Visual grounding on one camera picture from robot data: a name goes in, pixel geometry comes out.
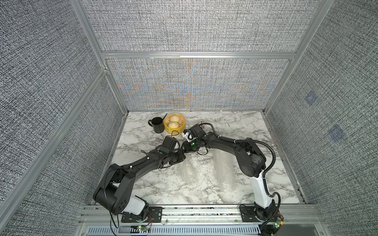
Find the small white ribbed vase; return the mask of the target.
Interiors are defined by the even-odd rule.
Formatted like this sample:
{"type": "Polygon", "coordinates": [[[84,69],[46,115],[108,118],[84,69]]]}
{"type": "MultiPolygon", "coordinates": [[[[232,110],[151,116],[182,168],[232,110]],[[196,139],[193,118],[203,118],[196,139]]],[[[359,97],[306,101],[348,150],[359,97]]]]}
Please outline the small white ribbed vase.
{"type": "Polygon", "coordinates": [[[186,159],[183,162],[179,163],[179,170],[182,179],[188,185],[195,185],[198,182],[197,172],[193,167],[193,164],[190,159],[186,159]]]}

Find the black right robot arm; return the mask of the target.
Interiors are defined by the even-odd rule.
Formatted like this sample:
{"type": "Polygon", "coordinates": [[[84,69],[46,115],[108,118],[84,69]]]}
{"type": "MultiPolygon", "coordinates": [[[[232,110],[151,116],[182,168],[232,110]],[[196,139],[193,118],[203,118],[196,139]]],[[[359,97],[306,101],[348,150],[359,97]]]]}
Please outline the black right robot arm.
{"type": "Polygon", "coordinates": [[[234,155],[241,172],[251,181],[256,218],[267,221],[277,213],[274,195],[269,192],[266,182],[266,173],[276,162],[275,152],[268,144],[251,138],[238,140],[223,137],[215,130],[207,133],[200,124],[184,130],[182,136],[186,138],[183,143],[186,153],[197,152],[204,147],[234,155]]]}

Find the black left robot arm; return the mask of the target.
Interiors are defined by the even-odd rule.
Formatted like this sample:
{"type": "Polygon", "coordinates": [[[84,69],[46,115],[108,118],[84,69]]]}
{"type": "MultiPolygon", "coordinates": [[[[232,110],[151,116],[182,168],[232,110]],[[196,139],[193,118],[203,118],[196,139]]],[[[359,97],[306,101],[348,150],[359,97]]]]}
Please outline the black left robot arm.
{"type": "Polygon", "coordinates": [[[149,204],[132,195],[135,182],[151,171],[164,169],[184,160],[184,150],[180,148],[179,141],[167,136],[161,145],[146,152],[143,158],[122,166],[109,166],[94,191],[93,199],[114,215],[128,212],[144,219],[147,217],[149,204]]]}

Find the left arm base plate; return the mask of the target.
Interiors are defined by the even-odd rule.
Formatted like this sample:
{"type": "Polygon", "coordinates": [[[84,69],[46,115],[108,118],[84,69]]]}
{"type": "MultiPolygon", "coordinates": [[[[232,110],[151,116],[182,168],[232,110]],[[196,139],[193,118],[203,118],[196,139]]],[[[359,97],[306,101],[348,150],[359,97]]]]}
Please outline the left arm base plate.
{"type": "Polygon", "coordinates": [[[140,214],[133,214],[124,211],[122,213],[122,223],[161,223],[163,207],[151,207],[144,209],[140,214]]]}

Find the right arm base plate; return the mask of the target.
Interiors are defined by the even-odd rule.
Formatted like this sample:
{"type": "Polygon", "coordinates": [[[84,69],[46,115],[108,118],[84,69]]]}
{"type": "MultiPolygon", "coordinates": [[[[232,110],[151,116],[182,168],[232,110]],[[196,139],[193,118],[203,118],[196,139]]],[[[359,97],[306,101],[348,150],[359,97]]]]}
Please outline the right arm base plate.
{"type": "MultiPolygon", "coordinates": [[[[238,208],[240,211],[242,222],[244,223],[257,222],[259,224],[262,224],[263,222],[270,219],[270,216],[268,218],[263,219],[258,218],[257,211],[255,210],[255,207],[253,205],[239,205],[238,208]]],[[[279,211],[275,214],[275,216],[272,219],[270,219],[270,222],[277,222],[278,224],[280,224],[281,221],[284,221],[284,217],[280,214],[279,211]]]]}

